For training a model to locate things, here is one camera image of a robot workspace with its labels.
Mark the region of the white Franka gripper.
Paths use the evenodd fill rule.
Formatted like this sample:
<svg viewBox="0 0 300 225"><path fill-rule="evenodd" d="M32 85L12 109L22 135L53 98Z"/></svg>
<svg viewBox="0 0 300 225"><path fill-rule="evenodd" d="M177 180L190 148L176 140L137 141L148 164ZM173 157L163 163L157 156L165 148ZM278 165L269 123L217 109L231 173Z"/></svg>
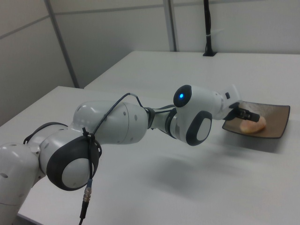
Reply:
<svg viewBox="0 0 300 225"><path fill-rule="evenodd" d="M222 120L230 114L230 112L239 106L242 98L234 84L218 92L221 96L221 107L216 115L216 119ZM249 112L247 109L237 108L236 117L239 119L246 119L253 122L258 122L260 115Z"/></svg>

